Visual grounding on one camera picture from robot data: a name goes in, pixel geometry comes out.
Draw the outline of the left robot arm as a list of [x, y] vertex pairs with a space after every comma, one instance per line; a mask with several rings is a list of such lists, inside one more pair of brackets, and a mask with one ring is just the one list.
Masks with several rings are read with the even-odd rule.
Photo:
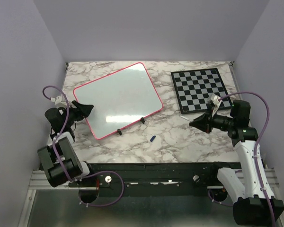
[[45, 117], [51, 125], [52, 142], [40, 148], [37, 153], [45, 176], [52, 187], [67, 181], [79, 180], [84, 186], [95, 183], [95, 174], [90, 172], [86, 162], [79, 161], [72, 147], [75, 136], [72, 125], [87, 118], [94, 105], [84, 105], [72, 101], [68, 109], [64, 107], [50, 108]]

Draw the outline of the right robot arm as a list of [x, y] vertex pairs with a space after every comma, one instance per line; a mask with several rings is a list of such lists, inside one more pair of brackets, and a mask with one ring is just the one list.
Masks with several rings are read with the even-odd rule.
[[233, 206], [233, 217], [237, 225], [252, 227], [274, 227], [284, 210], [282, 200], [276, 199], [269, 186], [261, 161], [257, 130], [249, 126], [250, 104], [235, 100], [230, 116], [216, 113], [217, 106], [210, 106], [204, 114], [190, 122], [190, 126], [205, 133], [219, 129], [228, 133], [239, 157], [244, 181], [235, 170], [221, 167], [210, 171], [209, 182], [222, 185], [229, 194]]

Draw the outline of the blue whiteboard marker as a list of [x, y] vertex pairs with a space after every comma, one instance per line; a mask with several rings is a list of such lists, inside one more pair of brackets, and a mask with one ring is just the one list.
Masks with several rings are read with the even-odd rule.
[[188, 118], [186, 118], [186, 117], [184, 117], [184, 116], [181, 116], [181, 115], [179, 115], [179, 117], [182, 118], [182, 119], [184, 119], [184, 120], [186, 120], [186, 121], [189, 121], [189, 122], [192, 121], [192, 120], [190, 120], [190, 119], [188, 119]]

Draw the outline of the pink framed whiteboard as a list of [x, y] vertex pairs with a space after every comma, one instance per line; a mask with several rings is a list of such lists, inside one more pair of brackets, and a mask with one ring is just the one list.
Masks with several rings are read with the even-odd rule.
[[78, 86], [74, 88], [73, 95], [78, 103], [94, 106], [86, 121], [97, 140], [163, 108], [162, 100], [141, 62]]

